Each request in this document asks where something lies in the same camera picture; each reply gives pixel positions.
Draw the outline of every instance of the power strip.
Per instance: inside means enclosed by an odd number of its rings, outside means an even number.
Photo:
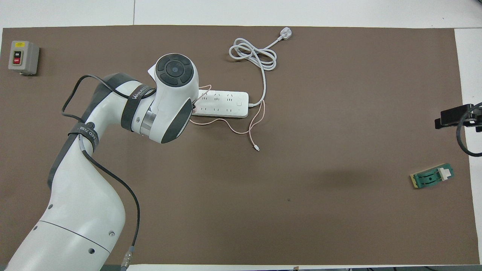
[[[199,90],[200,97],[206,90]],[[210,90],[194,105],[194,116],[246,118],[248,116],[249,96],[241,91]]]

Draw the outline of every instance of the cable connector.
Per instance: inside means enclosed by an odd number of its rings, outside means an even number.
[[[291,29],[289,27],[283,28],[283,30],[281,30],[281,32],[280,32],[280,36],[283,38],[283,40],[289,39],[292,34],[293,34],[293,32],[291,31]]]
[[[120,271],[126,271],[129,268],[129,265],[132,262],[133,256],[134,256],[134,247],[130,246],[129,250],[124,255],[124,260],[122,260],[122,264],[120,265]]]

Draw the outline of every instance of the green terminal block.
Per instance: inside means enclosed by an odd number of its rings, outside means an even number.
[[[441,164],[434,168],[410,175],[415,188],[424,188],[448,180],[454,176],[450,164]]]

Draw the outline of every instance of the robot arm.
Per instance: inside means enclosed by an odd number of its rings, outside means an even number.
[[[85,122],[71,131],[51,168],[48,207],[7,271],[96,271],[105,263],[124,226],[124,206],[81,146],[91,155],[110,124],[159,143],[172,141],[184,130],[198,96],[196,67],[183,55],[164,55],[148,72],[156,82],[149,97],[152,88],[122,73],[104,81],[128,99],[102,84],[97,87],[81,118]]]

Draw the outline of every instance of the brown table surface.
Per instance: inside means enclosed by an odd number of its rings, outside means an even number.
[[[115,26],[5,28],[0,59],[0,263],[47,206],[47,175],[74,121],[60,108],[84,74],[125,72],[154,85],[163,54],[196,64],[200,84],[262,93],[258,68],[234,62],[237,37],[270,44],[281,27]],[[469,160],[440,111],[461,104],[453,29],[293,27],[273,47],[261,148],[226,124],[188,125],[157,144],[120,125],[94,157],[131,185],[142,210],[136,263],[478,264]],[[12,40],[40,49],[37,76],[7,69]],[[68,111],[81,114],[87,80]],[[231,120],[243,130],[248,118]],[[416,190],[409,175],[450,163],[455,177]],[[107,260],[132,239],[135,205]]]

